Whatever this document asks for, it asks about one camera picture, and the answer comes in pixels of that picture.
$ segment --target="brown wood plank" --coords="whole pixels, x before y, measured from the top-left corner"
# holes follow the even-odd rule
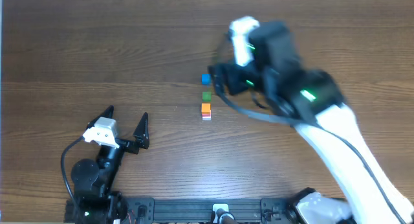
[[[414,0],[3,0],[3,221],[63,219],[64,147],[115,106],[122,135],[149,113],[151,146],[127,155],[115,188],[157,199],[342,193],[304,140],[212,98],[201,74],[231,20],[284,19],[309,67],[329,71],[372,152],[414,200]],[[248,95],[235,98],[253,108]],[[98,146],[82,143],[67,171]]]

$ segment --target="small cube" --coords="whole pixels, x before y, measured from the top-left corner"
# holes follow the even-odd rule
[[[211,102],[212,101],[212,93],[210,91],[205,91],[202,93],[202,101],[203,102]]]
[[[210,114],[212,112],[211,104],[201,104],[201,114]]]
[[[210,75],[209,74],[202,74],[201,75],[201,84],[202,85],[210,85]]]

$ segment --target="orange cube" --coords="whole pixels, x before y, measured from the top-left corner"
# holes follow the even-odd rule
[[[210,114],[212,110],[211,104],[201,104],[201,114]]]

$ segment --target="green cube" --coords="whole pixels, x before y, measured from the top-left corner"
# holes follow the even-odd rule
[[[212,101],[212,93],[210,91],[205,91],[202,93],[202,101],[203,102],[211,102]]]

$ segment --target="wooden table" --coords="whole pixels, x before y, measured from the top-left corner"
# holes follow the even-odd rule
[[[118,173],[126,196],[283,197],[310,186],[342,197],[289,127],[216,96],[212,121],[201,120],[201,74],[245,15],[287,22],[305,65],[336,78],[382,168],[414,199],[414,0],[4,0],[3,12],[3,221],[62,221],[61,153],[109,104],[123,137],[150,118],[149,149]],[[68,173],[98,149],[75,146]]]

